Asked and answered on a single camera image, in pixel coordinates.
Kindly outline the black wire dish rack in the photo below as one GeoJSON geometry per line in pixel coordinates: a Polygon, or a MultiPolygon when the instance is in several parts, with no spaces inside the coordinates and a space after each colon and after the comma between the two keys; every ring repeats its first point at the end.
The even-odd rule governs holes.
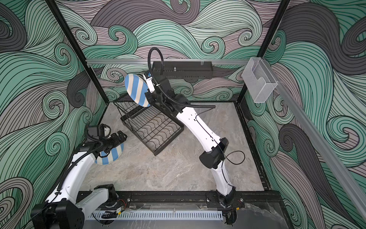
{"type": "Polygon", "coordinates": [[[183,131],[184,125],[158,105],[142,107],[128,94],[113,101],[122,123],[156,156],[183,131]]]}

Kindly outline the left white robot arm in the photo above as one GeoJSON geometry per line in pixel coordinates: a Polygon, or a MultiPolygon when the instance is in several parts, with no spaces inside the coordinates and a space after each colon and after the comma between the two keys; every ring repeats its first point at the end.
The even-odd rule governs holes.
{"type": "Polygon", "coordinates": [[[127,140],[122,131],[106,132],[109,126],[100,124],[88,126],[86,142],[80,144],[67,168],[58,180],[55,190],[42,204],[33,207],[31,222],[36,229],[81,229],[85,220],[98,208],[108,208],[108,217],[122,212],[122,205],[114,185],[100,185],[83,200],[77,197],[89,169],[97,159],[117,155],[121,144],[127,140]]]}

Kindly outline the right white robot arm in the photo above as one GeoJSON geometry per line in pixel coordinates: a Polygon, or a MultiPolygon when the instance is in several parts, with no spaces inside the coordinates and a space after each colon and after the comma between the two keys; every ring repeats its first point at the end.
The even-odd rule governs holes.
{"type": "Polygon", "coordinates": [[[146,78],[148,91],[145,93],[147,101],[151,105],[157,103],[168,114],[182,122],[198,139],[204,149],[199,159],[212,172],[218,200],[223,207],[231,207],[234,203],[236,187],[231,184],[226,169],[226,162],[230,161],[225,155],[229,141],[227,138],[221,138],[215,134],[195,110],[196,108],[214,109],[215,106],[193,105],[183,94],[174,92],[169,80],[163,76],[164,58],[157,47],[149,50],[147,61],[149,68],[146,78]],[[151,55],[154,51],[158,52],[161,59],[159,74],[153,71],[151,65],[151,55]]]}

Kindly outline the blue striped plate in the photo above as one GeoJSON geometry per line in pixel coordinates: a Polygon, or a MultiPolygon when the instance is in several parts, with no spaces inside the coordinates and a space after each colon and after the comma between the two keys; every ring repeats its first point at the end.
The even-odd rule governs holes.
{"type": "Polygon", "coordinates": [[[108,165],[111,164],[112,162],[116,161],[123,152],[124,149],[124,144],[120,144],[117,147],[113,148],[108,154],[105,153],[104,151],[102,151],[100,153],[101,157],[98,157],[95,160],[95,164],[97,165],[108,165]]]}
{"type": "Polygon", "coordinates": [[[147,83],[136,74],[128,74],[125,77],[125,87],[130,98],[139,106],[149,107],[145,93],[148,92],[147,83]]]}

